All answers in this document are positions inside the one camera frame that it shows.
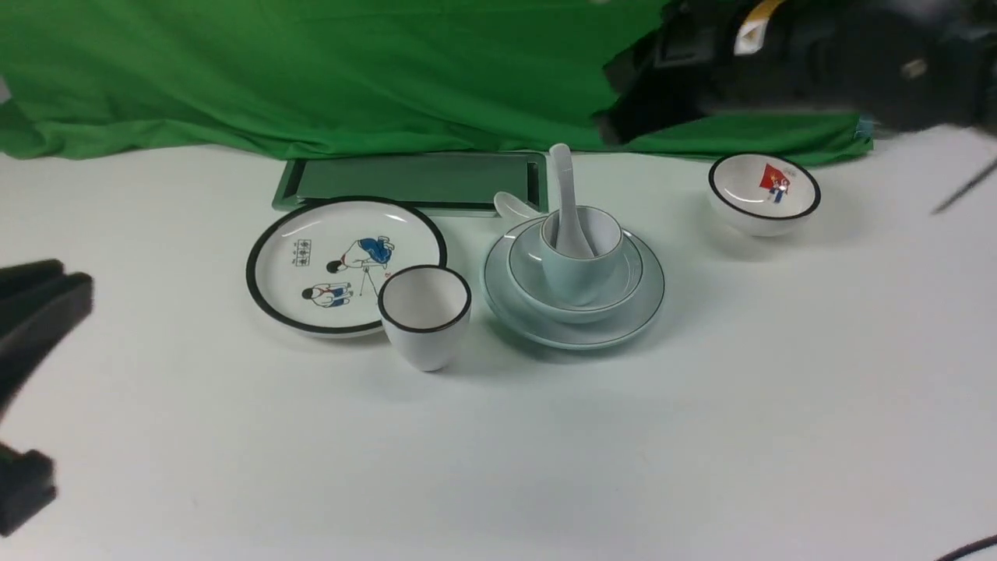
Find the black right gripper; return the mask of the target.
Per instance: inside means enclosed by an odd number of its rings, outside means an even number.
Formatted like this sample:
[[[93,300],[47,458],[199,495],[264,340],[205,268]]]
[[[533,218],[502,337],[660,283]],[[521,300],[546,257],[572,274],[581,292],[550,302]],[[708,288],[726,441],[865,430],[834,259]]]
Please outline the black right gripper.
[[[748,111],[995,134],[995,14],[973,1],[669,1],[603,74],[608,145]]]

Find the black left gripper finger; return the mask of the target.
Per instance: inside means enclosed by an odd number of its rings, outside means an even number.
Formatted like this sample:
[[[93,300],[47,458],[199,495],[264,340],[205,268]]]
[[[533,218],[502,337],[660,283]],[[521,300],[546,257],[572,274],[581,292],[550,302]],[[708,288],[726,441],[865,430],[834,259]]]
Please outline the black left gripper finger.
[[[65,271],[57,259],[1,270],[1,411],[34,370],[93,311],[88,273]]]
[[[1,444],[1,535],[11,536],[58,496],[55,463],[47,455]]]

